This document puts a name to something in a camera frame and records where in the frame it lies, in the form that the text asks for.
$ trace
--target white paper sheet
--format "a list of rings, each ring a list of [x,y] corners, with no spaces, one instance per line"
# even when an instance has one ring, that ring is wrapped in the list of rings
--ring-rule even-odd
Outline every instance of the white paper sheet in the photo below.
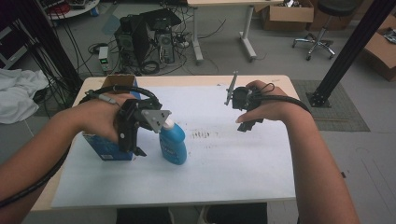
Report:
[[[243,112],[224,104],[225,86],[146,88],[186,134],[188,157],[174,165],[159,136],[139,129],[148,155],[102,161],[79,134],[65,162],[53,207],[238,203],[295,197],[284,124],[265,120],[237,131]]]

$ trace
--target computer tower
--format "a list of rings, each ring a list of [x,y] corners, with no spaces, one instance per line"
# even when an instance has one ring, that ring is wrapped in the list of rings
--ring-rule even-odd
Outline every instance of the computer tower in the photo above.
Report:
[[[140,66],[145,61],[149,51],[149,35],[142,16],[122,17],[120,27],[114,36],[122,65]]]
[[[162,63],[174,63],[175,53],[173,45],[173,37],[171,30],[169,31],[158,31],[155,34],[155,38],[158,43],[158,53],[160,62]]]

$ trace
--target forearm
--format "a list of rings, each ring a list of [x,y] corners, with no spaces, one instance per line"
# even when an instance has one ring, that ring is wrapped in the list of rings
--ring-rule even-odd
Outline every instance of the forearm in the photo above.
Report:
[[[58,113],[15,155],[0,166],[0,200],[34,184],[62,157],[79,132],[78,118],[69,110]]]
[[[311,115],[290,108],[284,122],[302,223],[359,223],[345,181]]]

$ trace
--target desk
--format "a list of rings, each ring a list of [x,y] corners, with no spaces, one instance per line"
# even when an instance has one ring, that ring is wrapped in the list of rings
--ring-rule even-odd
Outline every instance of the desk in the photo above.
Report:
[[[232,80],[233,76],[188,76],[188,77],[138,77],[137,78],[137,82],[139,84],[140,87],[163,87],[163,86],[174,86],[174,87],[185,87],[185,86],[210,86],[210,85],[229,85],[231,80]],[[264,82],[273,82],[275,85],[281,87],[286,94],[298,98],[296,91],[294,90],[290,80],[288,77],[286,76],[240,76],[238,77],[237,81],[236,81],[236,85],[240,86],[240,85],[245,85],[247,84],[249,81],[251,80],[255,80],[255,79],[260,79]],[[100,88],[100,86],[102,85],[104,81],[103,77],[90,77],[88,78],[84,84],[83,87],[81,88],[81,91],[76,99],[76,102],[79,102],[79,100],[84,96],[84,91],[88,90],[88,89],[98,89]],[[223,93],[223,99],[225,101],[226,98],[226,92]],[[253,128],[253,132],[254,130],[259,130],[258,129],[258,125],[256,125]],[[276,139],[285,139],[286,136],[279,136],[279,138],[277,137]],[[286,152],[286,154],[290,155],[289,152],[289,143],[282,143],[282,146],[287,147],[287,148],[283,148],[286,150],[283,150],[284,152]],[[90,149],[93,154],[92,154],[92,158],[95,160],[100,160],[99,157],[97,155],[94,154],[93,150]],[[274,157],[276,155],[276,152],[274,151],[274,153],[270,154],[270,157]],[[146,158],[139,158],[139,160],[144,160],[144,159],[150,159],[153,158],[153,156],[147,156]],[[189,166],[189,163],[192,163],[191,158],[187,158],[187,161],[185,164],[181,165],[181,166],[176,166],[174,164],[171,163],[166,163],[167,168],[166,169],[173,169],[174,171],[177,171],[177,169],[184,169],[187,168]],[[287,161],[287,166],[289,167],[289,169],[286,172],[291,172],[291,161]],[[48,185],[46,186],[46,188],[44,189],[43,193],[41,194],[40,198],[38,199],[38,201],[36,202],[35,206],[33,207],[33,211],[42,211],[42,210],[50,210],[52,209],[51,207],[51,203],[52,200],[54,198],[56,189],[59,186],[59,182],[61,179],[61,173],[62,173],[62,169],[60,172],[58,172],[55,177],[53,177],[51,179],[51,181],[48,183]],[[280,179],[280,182],[278,183],[266,183],[267,185],[274,185],[274,184],[278,184],[279,186],[283,186],[283,188],[277,188],[274,189],[276,196],[271,197],[271,196],[266,196],[265,198],[263,198],[260,194],[257,195],[250,195],[249,197],[251,198],[239,198],[237,200],[232,200],[232,201],[227,201],[224,200],[222,201],[223,203],[239,203],[239,202],[263,202],[263,201],[281,201],[281,200],[288,200],[288,199],[294,199],[295,194],[294,194],[294,186],[293,186],[293,181],[292,178],[290,178],[290,173],[288,173],[288,177],[285,179]],[[205,183],[203,182],[201,185],[201,187],[204,189],[204,191],[208,191],[211,189],[215,189],[216,188],[216,183],[217,181],[214,180],[212,183]],[[186,183],[193,183],[193,180],[190,179],[184,179],[181,182],[180,186],[185,186]],[[194,199],[189,199],[187,196],[183,195],[183,194],[179,194],[178,192],[181,192],[182,189],[175,189],[175,194],[177,197],[175,200],[173,200],[171,203],[169,202],[163,202],[163,203],[158,203],[158,202],[154,202],[154,203],[147,203],[147,202],[128,202],[128,203],[124,203],[124,204],[118,204],[118,206],[143,206],[143,205],[150,205],[150,204],[210,204],[210,203],[220,203],[219,200],[213,200],[210,201],[210,199],[207,199],[205,197],[203,197],[202,195],[200,195],[200,190],[196,190],[195,192],[191,192],[191,195],[194,197]],[[232,194],[233,191],[233,186],[229,186],[228,188],[224,189],[224,193],[230,193]],[[243,195],[243,192],[239,192],[239,193],[235,193],[236,195]],[[109,204],[106,203],[106,199],[103,199],[103,203],[102,204],[97,204],[96,206],[106,206],[106,207],[115,207],[115,204]]]
[[[253,5],[264,4],[272,5],[282,3],[283,0],[188,0],[187,3],[193,8],[193,34],[192,34],[192,45],[194,47],[195,58],[197,63],[204,60],[204,56],[201,52],[201,47],[198,42],[198,7],[211,7],[211,6],[229,6],[229,5],[248,5],[247,8],[247,20],[245,23],[245,29],[243,32],[239,32],[242,43],[244,44],[249,54],[249,59],[252,62],[257,58],[256,52],[248,40],[248,30],[250,28],[250,21],[253,14]]]

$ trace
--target white cloth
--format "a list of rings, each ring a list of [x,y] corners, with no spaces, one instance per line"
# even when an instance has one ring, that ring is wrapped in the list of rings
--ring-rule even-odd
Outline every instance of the white cloth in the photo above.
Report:
[[[14,123],[33,115],[35,93],[49,85],[43,72],[0,69],[0,123]]]

